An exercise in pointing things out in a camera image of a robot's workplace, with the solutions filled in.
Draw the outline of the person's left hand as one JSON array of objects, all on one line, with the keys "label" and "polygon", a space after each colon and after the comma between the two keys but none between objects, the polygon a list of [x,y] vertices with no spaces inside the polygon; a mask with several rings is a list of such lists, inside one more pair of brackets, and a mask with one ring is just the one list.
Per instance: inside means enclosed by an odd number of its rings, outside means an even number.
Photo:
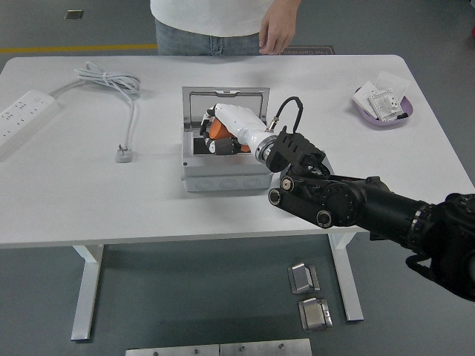
[{"label": "person's left hand", "polygon": [[273,4],[266,12],[259,31],[259,53],[278,55],[284,52],[295,35],[297,10]]}]

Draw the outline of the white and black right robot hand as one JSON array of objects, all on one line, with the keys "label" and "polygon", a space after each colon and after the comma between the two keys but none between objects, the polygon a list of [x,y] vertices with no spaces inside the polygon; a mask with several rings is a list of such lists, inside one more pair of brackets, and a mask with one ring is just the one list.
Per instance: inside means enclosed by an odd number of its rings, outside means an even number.
[{"label": "white and black right robot hand", "polygon": [[250,152],[264,163],[276,140],[270,127],[250,109],[216,104],[203,115],[200,135],[210,153],[224,156]]}]

